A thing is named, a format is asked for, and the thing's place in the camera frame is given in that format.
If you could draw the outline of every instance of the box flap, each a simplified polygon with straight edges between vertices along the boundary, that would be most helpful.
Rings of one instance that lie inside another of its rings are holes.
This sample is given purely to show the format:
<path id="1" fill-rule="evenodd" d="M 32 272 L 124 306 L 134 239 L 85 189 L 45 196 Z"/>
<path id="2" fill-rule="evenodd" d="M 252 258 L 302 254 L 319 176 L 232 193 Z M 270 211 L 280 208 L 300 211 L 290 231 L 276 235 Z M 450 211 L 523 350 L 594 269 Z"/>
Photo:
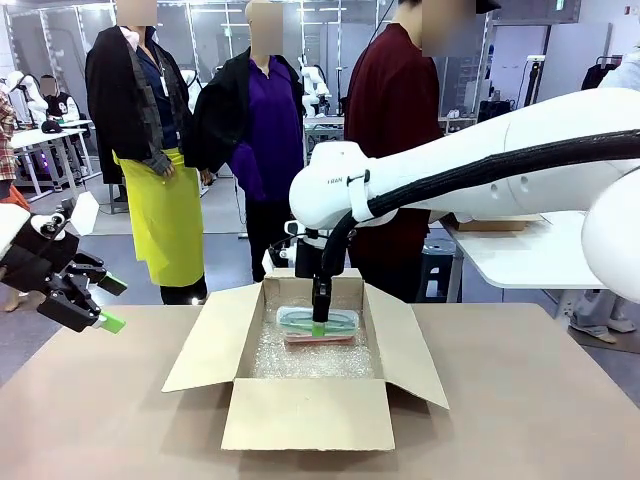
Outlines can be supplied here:
<path id="1" fill-rule="evenodd" d="M 234 382 L 223 450 L 393 450 L 384 380 Z"/>
<path id="2" fill-rule="evenodd" d="M 371 285 L 365 284 L 364 291 L 387 382 L 448 410 L 449 402 L 411 307 Z"/>
<path id="3" fill-rule="evenodd" d="M 162 391 L 233 381 L 261 294 L 255 284 L 209 295 Z"/>
<path id="4" fill-rule="evenodd" d="M 276 268 L 266 275 L 267 278 L 298 278 L 295 268 Z M 362 278 L 357 268 L 345 268 L 338 277 L 334 278 Z"/>

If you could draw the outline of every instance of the black cap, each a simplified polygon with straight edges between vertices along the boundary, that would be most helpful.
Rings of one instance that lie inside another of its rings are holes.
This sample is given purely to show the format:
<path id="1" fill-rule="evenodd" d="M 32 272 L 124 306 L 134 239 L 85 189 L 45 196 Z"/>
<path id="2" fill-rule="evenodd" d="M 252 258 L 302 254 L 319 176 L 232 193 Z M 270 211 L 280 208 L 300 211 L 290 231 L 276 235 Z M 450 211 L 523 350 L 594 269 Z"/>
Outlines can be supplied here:
<path id="1" fill-rule="evenodd" d="M 40 130 L 42 130 L 42 133 L 60 133 L 62 132 L 62 127 L 58 122 L 47 120 L 41 125 Z"/>
<path id="2" fill-rule="evenodd" d="M 476 0 L 476 13 L 478 15 L 484 15 L 485 13 L 492 12 L 498 8 L 502 7 L 494 0 Z"/>

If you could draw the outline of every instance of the table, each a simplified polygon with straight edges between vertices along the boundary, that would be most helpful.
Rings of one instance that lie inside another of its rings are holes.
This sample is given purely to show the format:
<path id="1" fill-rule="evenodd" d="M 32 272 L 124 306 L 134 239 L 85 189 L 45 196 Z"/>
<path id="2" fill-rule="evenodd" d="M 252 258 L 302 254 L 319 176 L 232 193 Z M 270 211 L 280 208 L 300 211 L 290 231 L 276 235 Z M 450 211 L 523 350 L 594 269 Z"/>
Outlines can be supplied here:
<path id="1" fill-rule="evenodd" d="M 458 232 L 447 301 L 458 296 L 462 261 L 467 258 L 485 281 L 498 288 L 563 291 L 556 318 L 570 316 L 581 290 L 605 289 L 582 253 L 581 212 L 543 214 L 521 232 Z"/>
<path id="2" fill-rule="evenodd" d="M 453 135 L 456 132 L 450 132 L 452 125 L 458 124 L 460 129 L 464 130 L 465 128 L 473 127 L 478 123 L 478 117 L 460 117 L 460 118 L 449 118 L 449 117 L 440 117 L 438 118 L 438 123 L 442 127 L 444 124 L 444 135 Z"/>
<path id="3" fill-rule="evenodd" d="M 91 125 L 93 123 L 92 120 L 74 120 L 72 122 L 61 123 L 60 126 L 64 129 L 75 128 L 75 127 L 84 127 L 87 125 Z M 87 175 L 85 178 L 92 178 L 97 174 L 93 173 L 93 166 L 91 166 L 91 160 L 89 159 L 89 153 L 87 152 L 87 145 L 84 143 L 84 136 L 79 134 L 80 144 L 82 145 L 82 155 L 84 155 L 84 161 L 87 165 Z"/>
<path id="4" fill-rule="evenodd" d="M 305 165 L 309 163 L 308 138 L 315 136 L 338 136 L 344 139 L 344 117 L 313 117 L 304 119 L 303 155 Z"/>
<path id="5" fill-rule="evenodd" d="M 41 130 L 34 129 L 20 131 L 13 136 L 13 138 L 11 139 L 11 145 L 13 146 L 16 155 L 22 155 L 24 157 L 27 170 L 29 171 L 29 176 L 36 191 L 36 196 L 30 198 L 30 201 L 35 201 L 51 193 L 51 191 L 45 193 L 42 192 L 40 183 L 38 182 L 38 179 L 36 177 L 35 169 L 33 168 L 31 157 L 29 155 L 29 148 L 35 147 L 36 150 L 42 150 L 45 153 L 47 159 L 52 160 L 53 155 L 51 155 L 51 149 L 48 142 L 51 142 L 53 144 L 53 148 L 56 149 L 58 158 L 62 161 L 62 166 L 65 171 L 65 175 L 63 177 L 60 177 L 56 168 L 48 169 L 49 174 L 51 175 L 51 185 L 54 187 L 54 189 L 62 189 L 62 183 L 64 181 L 67 181 L 69 183 L 69 188 L 71 189 L 73 197 L 78 198 L 78 190 L 76 189 L 76 185 L 73 179 L 73 173 L 71 172 L 71 166 L 69 165 L 69 158 L 67 157 L 65 144 L 69 152 L 71 152 L 71 156 L 74 164 L 76 165 L 76 168 L 80 170 L 80 160 L 77 158 L 75 149 L 69 141 L 69 137 L 72 137 L 73 135 L 82 136 L 83 132 L 84 130 L 82 129 L 74 128 L 65 129 L 60 133 L 43 133 Z"/>
<path id="6" fill-rule="evenodd" d="M 638 478 L 640 412 L 535 305 L 414 307 L 451 410 L 390 388 L 394 452 L 220 451 L 230 385 L 160 392 L 200 308 L 56 334 L 0 389 L 0 478 Z"/>

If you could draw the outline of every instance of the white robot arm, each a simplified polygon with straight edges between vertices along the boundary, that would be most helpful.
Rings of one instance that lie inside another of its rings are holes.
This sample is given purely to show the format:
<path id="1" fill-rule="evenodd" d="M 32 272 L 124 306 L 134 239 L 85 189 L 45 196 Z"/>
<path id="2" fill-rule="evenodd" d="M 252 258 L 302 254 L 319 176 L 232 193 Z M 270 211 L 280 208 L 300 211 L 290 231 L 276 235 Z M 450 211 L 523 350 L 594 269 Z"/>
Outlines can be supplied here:
<path id="1" fill-rule="evenodd" d="M 298 58 L 300 62 L 300 74 L 303 78 L 304 83 L 304 93 L 302 97 L 302 104 L 307 112 L 307 118 L 313 118 L 316 116 L 315 109 L 313 105 L 317 105 L 320 103 L 319 97 L 324 95 L 325 97 L 330 97 L 329 89 L 327 88 L 327 84 L 324 82 L 322 77 L 320 76 L 320 71 L 317 67 L 307 67 L 304 65 L 302 58 Z"/>
<path id="2" fill-rule="evenodd" d="M 180 70 L 182 78 L 187 84 L 189 89 L 189 110 L 193 113 L 196 109 L 196 102 L 198 101 L 198 95 L 202 91 L 202 85 L 198 79 L 198 75 L 195 70 Z"/>
<path id="3" fill-rule="evenodd" d="M 78 250 L 77 236 L 93 229 L 98 204 L 90 193 L 78 203 L 63 202 L 51 215 L 33 215 L 17 205 L 0 204 L 0 283 L 18 291 L 38 291 L 45 301 L 37 310 L 76 332 L 86 327 L 117 333 L 124 322 L 103 312 L 91 299 L 89 284 L 120 295 L 126 284 L 113 277 L 99 258 Z"/>
<path id="4" fill-rule="evenodd" d="M 27 107 L 31 112 L 34 123 L 37 127 L 40 127 L 47 120 L 49 105 L 40 95 L 35 78 L 33 78 L 33 75 L 25 75 L 20 71 L 11 72 L 7 75 L 7 82 L 3 89 L 5 93 L 9 94 L 16 88 L 22 90 L 28 97 Z"/>
<path id="5" fill-rule="evenodd" d="M 314 315 L 317 310 L 322 322 L 324 307 L 328 310 L 322 292 L 328 291 L 330 301 L 330 277 L 341 273 L 349 232 L 400 207 L 477 218 L 591 210 L 583 231 L 590 267 L 616 293 L 640 301 L 634 221 L 640 213 L 639 109 L 639 92 L 589 90 L 387 158 L 366 158 L 348 142 L 318 145 L 290 191 L 292 212 L 309 233 L 298 256 L 308 251 L 316 258 L 296 259 L 306 268 L 296 274 L 314 278 Z M 624 195 L 629 200 L 615 204 Z M 633 236 L 619 240 L 614 231 L 594 227 L 611 223 L 610 216 L 617 218 L 620 211 L 632 226 L 616 228 Z M 333 230 L 326 242 L 318 240 L 321 230 Z M 325 248 L 319 255 L 305 244 Z M 613 258 L 611 252 L 619 255 Z"/>

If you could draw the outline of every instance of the yellow apron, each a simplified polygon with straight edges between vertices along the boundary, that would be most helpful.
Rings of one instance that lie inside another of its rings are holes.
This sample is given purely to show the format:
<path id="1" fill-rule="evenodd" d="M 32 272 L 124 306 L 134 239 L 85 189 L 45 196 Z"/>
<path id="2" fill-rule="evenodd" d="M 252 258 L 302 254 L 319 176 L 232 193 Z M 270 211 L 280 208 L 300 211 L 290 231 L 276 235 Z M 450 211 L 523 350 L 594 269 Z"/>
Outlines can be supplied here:
<path id="1" fill-rule="evenodd" d="M 127 180 L 136 258 L 147 263 L 155 285 L 186 287 L 204 275 L 198 172 L 184 166 L 177 148 L 164 153 L 176 170 L 168 179 L 143 163 L 113 158 Z"/>

